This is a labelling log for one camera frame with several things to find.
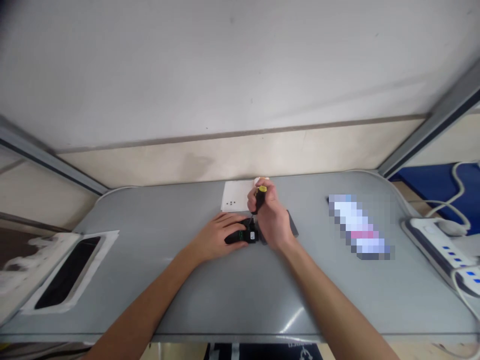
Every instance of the finger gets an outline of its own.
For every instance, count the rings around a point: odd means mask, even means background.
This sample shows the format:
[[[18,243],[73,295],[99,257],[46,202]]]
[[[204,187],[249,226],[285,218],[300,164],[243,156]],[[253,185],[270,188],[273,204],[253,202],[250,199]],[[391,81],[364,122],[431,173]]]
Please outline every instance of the finger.
[[[256,204],[254,204],[252,201],[248,200],[246,202],[246,206],[248,207],[248,211],[250,211],[251,213],[253,213],[256,209],[257,209],[257,206]]]
[[[245,241],[234,242],[233,244],[227,245],[226,249],[228,254],[233,253],[235,250],[239,250],[241,248],[246,248],[249,244]]]
[[[225,216],[225,215],[227,215],[227,214],[228,214],[228,212],[220,211],[217,215],[215,215],[215,216],[213,217],[213,219],[212,219],[211,221],[214,222],[214,221],[220,219],[221,217],[223,217],[223,216]]]
[[[231,218],[232,216],[234,216],[235,213],[234,212],[222,212],[221,213],[221,216],[219,217],[215,217],[212,221],[214,223],[221,223],[222,221],[228,219],[228,218]]]
[[[260,186],[265,186],[267,188],[265,200],[267,202],[276,200],[278,198],[277,196],[277,188],[274,184],[274,182],[270,179],[263,179],[261,178],[260,180],[257,181],[255,186],[260,187]]]
[[[245,225],[242,225],[242,224],[236,222],[232,225],[229,225],[229,226],[225,227],[223,229],[223,234],[225,235],[225,237],[227,237],[228,235],[231,235],[234,232],[240,231],[240,230],[247,230],[247,228],[245,227]]]
[[[274,188],[275,187],[275,184],[272,180],[270,179],[265,179],[265,178],[261,178],[260,180],[258,180],[255,184],[255,186],[257,188],[261,187],[261,186],[266,186],[267,189],[270,189],[270,188]]]
[[[255,193],[257,192],[257,190],[258,190],[258,187],[254,187],[252,190],[250,190],[250,192],[246,196],[248,201],[252,202],[252,205],[255,205],[257,203],[257,199],[255,199]]]
[[[222,220],[218,221],[217,223],[220,224],[221,227],[226,228],[228,225],[241,222],[246,218],[247,217],[245,215],[232,214],[232,216],[229,216],[229,217],[226,217],[226,216],[222,217]]]

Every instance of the person's left hand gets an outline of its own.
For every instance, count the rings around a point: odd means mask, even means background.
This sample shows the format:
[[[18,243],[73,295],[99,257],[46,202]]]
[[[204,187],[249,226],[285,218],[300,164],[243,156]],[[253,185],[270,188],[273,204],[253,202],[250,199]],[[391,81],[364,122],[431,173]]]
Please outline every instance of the person's left hand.
[[[245,248],[249,244],[245,241],[226,244],[225,238],[238,230],[246,230],[238,223],[247,217],[230,212],[219,212],[185,248],[195,256],[200,263],[220,258],[231,252]]]

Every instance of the hand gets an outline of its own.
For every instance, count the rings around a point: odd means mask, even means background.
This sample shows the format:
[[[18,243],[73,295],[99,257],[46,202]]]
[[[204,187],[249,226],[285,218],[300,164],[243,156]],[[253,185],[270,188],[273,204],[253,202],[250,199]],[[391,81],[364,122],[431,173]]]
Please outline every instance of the hand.
[[[247,247],[249,244],[245,241],[230,245],[225,243],[225,238],[228,235],[238,230],[246,230],[244,225],[238,223],[246,218],[246,216],[235,213],[219,212],[200,230],[185,250],[188,250],[199,263],[203,263]]]
[[[256,218],[260,226],[261,233],[268,245],[273,250],[280,250],[283,245],[288,245],[295,241],[290,228],[290,218],[287,209],[279,201],[275,184],[265,178],[261,178],[248,193],[248,210],[254,212],[257,209],[257,199],[255,192],[257,187],[266,186],[265,203],[262,205]]]

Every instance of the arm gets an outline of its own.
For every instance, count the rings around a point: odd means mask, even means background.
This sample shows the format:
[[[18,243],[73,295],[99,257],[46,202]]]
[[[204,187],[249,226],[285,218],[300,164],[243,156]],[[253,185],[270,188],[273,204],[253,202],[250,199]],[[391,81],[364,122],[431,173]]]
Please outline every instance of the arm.
[[[120,315],[85,356],[85,360],[140,359],[170,303],[201,263],[246,247],[244,241],[231,245],[225,238],[245,230],[245,216],[219,213],[178,253],[167,268]]]
[[[257,215],[261,232],[288,264],[335,358],[398,360],[384,338],[297,242],[273,182],[260,179],[256,185],[268,188],[265,204]],[[254,191],[248,194],[250,211],[256,209]]]

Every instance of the metal frame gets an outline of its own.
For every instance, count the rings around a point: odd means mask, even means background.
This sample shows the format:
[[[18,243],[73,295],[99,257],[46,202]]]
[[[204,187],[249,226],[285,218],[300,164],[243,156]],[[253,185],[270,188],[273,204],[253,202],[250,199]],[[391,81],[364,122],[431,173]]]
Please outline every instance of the metal frame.
[[[0,116],[0,146],[61,175],[94,194],[103,195],[109,191],[100,182],[46,151],[46,147],[38,140],[32,139],[2,116]]]
[[[379,167],[390,178],[405,163],[439,137],[480,102],[480,60],[478,60],[433,107],[430,116]]]
[[[37,228],[37,229],[42,229],[42,230],[48,230],[53,233],[71,233],[71,230],[68,230],[64,227],[59,227],[59,226],[54,226],[54,225],[48,225],[43,222],[38,222],[35,220],[30,220],[24,217],[12,215],[12,214],[7,214],[5,212],[0,212],[0,219],[5,220],[11,223],[17,223],[17,224],[22,224],[22,225],[27,225],[32,228]]]

